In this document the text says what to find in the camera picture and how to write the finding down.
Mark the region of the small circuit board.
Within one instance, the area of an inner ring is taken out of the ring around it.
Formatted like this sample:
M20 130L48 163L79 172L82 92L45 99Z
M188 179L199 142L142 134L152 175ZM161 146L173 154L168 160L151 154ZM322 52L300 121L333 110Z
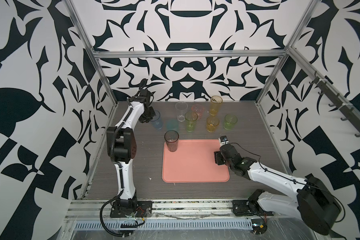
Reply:
M252 230L251 233L254 235L264 235L268 229L268 225L262 219L251 219Z

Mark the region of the blue glass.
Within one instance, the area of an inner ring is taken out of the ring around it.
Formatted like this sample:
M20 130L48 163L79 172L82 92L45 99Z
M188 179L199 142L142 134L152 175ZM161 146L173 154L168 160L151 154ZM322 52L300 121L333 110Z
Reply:
M155 110L155 116L151 119L150 123L156 130L161 130L163 128L163 121L159 111Z

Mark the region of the tall amber glass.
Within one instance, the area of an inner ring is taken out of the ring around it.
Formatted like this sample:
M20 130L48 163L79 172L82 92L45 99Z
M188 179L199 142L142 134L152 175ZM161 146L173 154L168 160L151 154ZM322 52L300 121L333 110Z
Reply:
M210 110L209 113L211 116L216 116L220 110L220 107L223 103L223 99L220 96L212 96L210 99Z

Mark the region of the clear glass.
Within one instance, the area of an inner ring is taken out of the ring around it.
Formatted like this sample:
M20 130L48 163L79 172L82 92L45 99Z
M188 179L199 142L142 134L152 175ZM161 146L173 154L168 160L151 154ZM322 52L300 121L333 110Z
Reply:
M188 112L188 104L186 102L177 102L175 105L177 120L179 122L185 121L185 114Z

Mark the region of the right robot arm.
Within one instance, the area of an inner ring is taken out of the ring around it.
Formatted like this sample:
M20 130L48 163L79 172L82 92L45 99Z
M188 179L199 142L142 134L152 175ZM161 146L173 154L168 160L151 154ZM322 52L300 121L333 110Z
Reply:
M268 213L279 213L303 221L320 235L330 233L344 207L321 180L297 178L271 169L260 160L242 157L237 146L237 143L222 143L214 153L215 163L226 165L237 176L267 185L280 194L257 189L247 200L233 202L236 216L252 214L265 218Z

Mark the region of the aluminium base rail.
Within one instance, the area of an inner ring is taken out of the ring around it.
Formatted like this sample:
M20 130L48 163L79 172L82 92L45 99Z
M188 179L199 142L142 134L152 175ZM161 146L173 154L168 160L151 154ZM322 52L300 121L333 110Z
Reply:
M103 219L141 219L150 217L164 217L172 219L200 219L211 217L264 217L268 218L281 216L287 218L301 219L300 212L296 206L286 204L272 207L271 212L256 213L249 210L246 199L244 210L240 210L233 199L161 199L161 200L140 200L137 209L130 214L118 213L111 204L105 200L77 200L72 201L66 213L66 219L74 218L99 218Z

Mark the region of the green glass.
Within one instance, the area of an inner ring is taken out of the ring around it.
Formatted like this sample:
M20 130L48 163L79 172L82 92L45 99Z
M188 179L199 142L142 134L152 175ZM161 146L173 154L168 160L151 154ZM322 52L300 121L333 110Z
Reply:
M187 132L193 132L196 128L196 123L198 120L198 114L193 111L188 111L185 114L185 120L186 120L186 131Z
M236 115L227 114L224 118L224 129L228 131L232 130L237 122L238 118Z

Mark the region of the green glass left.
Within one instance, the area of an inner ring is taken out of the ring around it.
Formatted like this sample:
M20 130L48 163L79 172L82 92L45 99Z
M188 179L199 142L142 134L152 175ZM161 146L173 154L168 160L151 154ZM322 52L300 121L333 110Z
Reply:
M198 114L193 111L188 111L185 114L185 120L186 120L186 131L187 132L193 132L196 128L196 123L198 120Z

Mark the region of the dark smoky glass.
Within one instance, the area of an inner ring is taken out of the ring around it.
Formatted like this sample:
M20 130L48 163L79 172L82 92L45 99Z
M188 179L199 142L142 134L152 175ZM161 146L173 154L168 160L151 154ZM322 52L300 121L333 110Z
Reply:
M179 137L179 133L175 130L169 130L165 133L165 142L170 152L175 152L178 149Z

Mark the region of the green glass right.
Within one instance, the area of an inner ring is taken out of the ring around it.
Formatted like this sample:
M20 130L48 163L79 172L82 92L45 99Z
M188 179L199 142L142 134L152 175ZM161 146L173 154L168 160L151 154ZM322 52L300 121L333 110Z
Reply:
M232 130L237 122L238 118L236 115L227 114L224 118L224 129L228 131Z

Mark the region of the teal glass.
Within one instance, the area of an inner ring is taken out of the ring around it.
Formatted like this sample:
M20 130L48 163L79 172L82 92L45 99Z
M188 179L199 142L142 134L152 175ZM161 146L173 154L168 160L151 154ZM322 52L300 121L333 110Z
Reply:
M169 119L166 122L167 131L179 131L179 122L177 119Z

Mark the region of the pink glass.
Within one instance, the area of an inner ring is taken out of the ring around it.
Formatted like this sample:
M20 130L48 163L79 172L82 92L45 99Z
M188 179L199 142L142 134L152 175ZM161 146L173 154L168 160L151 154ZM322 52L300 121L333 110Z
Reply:
M203 113L205 111L205 107L200 104L194 104L191 108L193 112L195 112L198 115L198 120L200 120L203 116Z

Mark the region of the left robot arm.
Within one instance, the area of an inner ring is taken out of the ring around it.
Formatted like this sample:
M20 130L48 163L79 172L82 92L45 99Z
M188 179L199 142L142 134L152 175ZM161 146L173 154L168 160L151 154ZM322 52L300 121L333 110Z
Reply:
M107 152L117 170L118 194L112 200L112 218L131 216L138 208L137 191L133 180L133 160L137 153L134 129L138 122L148 123L156 113L151 106L152 93L139 89L127 99L128 108L121 120L107 128Z

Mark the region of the pink tray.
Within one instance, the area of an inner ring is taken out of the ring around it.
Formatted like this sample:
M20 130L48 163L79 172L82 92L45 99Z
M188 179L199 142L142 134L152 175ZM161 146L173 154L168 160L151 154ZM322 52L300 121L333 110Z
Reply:
M175 152L164 144L162 179L166 183L218 183L230 179L228 167L215 163L219 140L179 140Z

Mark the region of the short amber glass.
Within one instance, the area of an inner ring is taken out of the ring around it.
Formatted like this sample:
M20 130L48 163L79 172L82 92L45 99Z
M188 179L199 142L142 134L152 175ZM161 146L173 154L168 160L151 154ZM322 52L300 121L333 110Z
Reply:
M220 120L216 116L209 116L207 118L206 129L208 132L213 133L216 131L219 124L220 124Z

